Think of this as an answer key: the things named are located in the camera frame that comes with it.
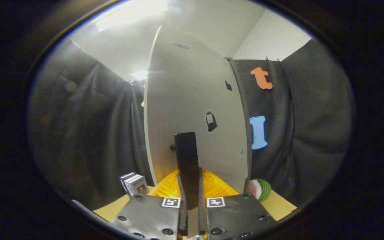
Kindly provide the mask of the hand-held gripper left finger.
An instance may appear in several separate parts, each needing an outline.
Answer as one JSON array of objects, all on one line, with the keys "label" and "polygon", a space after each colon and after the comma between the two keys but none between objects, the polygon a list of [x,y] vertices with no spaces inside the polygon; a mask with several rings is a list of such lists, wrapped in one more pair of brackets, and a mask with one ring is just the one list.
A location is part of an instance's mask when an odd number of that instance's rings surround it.
[{"label": "hand-held gripper left finger", "polygon": [[147,240],[181,240],[188,234],[187,214],[179,171],[174,170],[148,194],[132,195],[111,223]]}]

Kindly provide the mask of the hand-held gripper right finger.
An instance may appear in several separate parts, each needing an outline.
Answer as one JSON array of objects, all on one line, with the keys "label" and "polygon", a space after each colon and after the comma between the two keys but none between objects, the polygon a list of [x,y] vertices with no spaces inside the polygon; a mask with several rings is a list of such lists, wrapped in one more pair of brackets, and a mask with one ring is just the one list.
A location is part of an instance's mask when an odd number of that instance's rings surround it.
[{"label": "hand-held gripper right finger", "polygon": [[251,193],[237,193],[204,168],[199,173],[198,231],[204,240],[256,240],[275,227]]}]

